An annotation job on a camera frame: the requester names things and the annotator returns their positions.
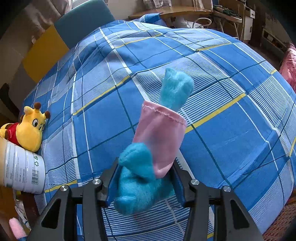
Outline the teal plush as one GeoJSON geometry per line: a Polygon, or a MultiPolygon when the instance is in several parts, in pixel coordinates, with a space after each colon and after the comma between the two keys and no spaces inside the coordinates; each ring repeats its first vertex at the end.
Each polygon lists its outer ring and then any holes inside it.
{"type": "Polygon", "coordinates": [[[173,195],[168,172],[183,141],[186,120],[178,111],[194,89],[184,72],[167,68],[157,103],[145,100],[132,143],[120,154],[115,209],[123,215],[149,210],[173,195]]]}

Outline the pink towel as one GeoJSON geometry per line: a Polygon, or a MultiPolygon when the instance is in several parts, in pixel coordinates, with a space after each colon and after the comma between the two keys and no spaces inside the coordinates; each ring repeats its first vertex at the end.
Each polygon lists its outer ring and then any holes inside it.
{"type": "Polygon", "coordinates": [[[16,218],[11,218],[9,220],[9,226],[11,228],[13,235],[18,241],[27,240],[27,234],[25,233],[23,226],[20,224],[20,222],[16,218]]]}

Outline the blue plaid bedspread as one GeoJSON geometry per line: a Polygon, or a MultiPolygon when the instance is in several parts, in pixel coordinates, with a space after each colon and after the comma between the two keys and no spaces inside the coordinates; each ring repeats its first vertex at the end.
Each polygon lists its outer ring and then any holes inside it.
{"type": "Polygon", "coordinates": [[[165,70],[189,75],[188,127],[177,160],[207,186],[229,185],[261,232],[295,188],[295,92],[243,42],[208,29],[170,29],[153,15],[93,30],[24,100],[51,114],[39,153],[43,211],[63,184],[100,176],[132,142],[142,103],[158,102],[165,70]]]}

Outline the white protein powder can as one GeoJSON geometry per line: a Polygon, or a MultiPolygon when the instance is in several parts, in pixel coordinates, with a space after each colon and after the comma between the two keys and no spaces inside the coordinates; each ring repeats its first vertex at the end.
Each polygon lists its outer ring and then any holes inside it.
{"type": "Polygon", "coordinates": [[[45,185],[44,159],[10,141],[0,142],[0,183],[15,190],[40,194],[45,185]]]}

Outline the yellow giraffe plush toy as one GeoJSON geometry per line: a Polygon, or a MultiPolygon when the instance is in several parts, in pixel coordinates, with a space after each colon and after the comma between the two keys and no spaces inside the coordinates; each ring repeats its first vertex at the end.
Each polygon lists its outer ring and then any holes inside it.
{"type": "Polygon", "coordinates": [[[41,104],[34,103],[34,107],[25,106],[24,114],[18,123],[7,123],[1,127],[1,137],[28,150],[37,152],[42,143],[43,129],[46,120],[50,118],[47,110],[41,112],[41,104]]]}

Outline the gold tray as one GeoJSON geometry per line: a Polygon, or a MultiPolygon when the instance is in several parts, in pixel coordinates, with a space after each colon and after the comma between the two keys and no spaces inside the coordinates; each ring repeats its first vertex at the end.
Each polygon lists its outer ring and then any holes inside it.
{"type": "Polygon", "coordinates": [[[21,225],[23,226],[25,233],[28,235],[32,229],[31,229],[31,226],[29,224],[29,221],[28,221],[28,218],[27,218],[27,215],[25,212],[25,207],[23,204],[21,192],[13,189],[13,197],[14,197],[14,201],[15,201],[15,210],[18,214],[18,220],[21,223],[21,225]]]}

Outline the colour block headboard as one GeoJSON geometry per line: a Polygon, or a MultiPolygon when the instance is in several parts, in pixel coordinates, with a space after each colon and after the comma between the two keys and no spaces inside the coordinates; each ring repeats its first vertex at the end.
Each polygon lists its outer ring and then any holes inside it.
{"type": "Polygon", "coordinates": [[[19,66],[9,95],[17,108],[44,77],[54,75],[65,63],[64,56],[97,28],[114,21],[105,1],[86,1],[49,27],[30,48],[19,66]]]}

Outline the wooden desk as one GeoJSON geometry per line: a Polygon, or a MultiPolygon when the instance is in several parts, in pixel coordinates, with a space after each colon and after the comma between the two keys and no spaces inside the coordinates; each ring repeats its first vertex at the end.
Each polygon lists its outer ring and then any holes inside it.
{"type": "Polygon", "coordinates": [[[171,17],[175,18],[177,16],[185,16],[185,15],[197,15],[197,16],[213,15],[237,24],[243,23],[243,20],[241,18],[228,16],[218,11],[211,11],[211,10],[196,8],[192,6],[172,6],[172,7],[165,6],[158,9],[150,9],[147,11],[142,11],[140,13],[130,15],[128,19],[130,21],[139,20],[145,23],[155,23],[159,20],[165,20],[171,17]]]}

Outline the clear desk organizer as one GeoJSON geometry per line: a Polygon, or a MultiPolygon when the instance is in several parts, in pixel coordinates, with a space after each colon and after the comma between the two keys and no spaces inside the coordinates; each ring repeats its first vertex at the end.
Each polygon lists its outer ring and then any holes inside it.
{"type": "Polygon", "coordinates": [[[143,0],[146,9],[159,9],[165,6],[172,6],[171,0],[143,0]]]}

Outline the white shelf unit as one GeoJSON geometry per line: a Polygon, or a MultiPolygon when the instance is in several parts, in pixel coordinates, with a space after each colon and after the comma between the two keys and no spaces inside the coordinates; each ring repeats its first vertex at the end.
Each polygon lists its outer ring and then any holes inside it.
{"type": "Polygon", "coordinates": [[[244,13],[243,36],[241,37],[242,42],[250,41],[254,19],[255,19],[255,11],[246,6],[245,13],[244,13]]]}

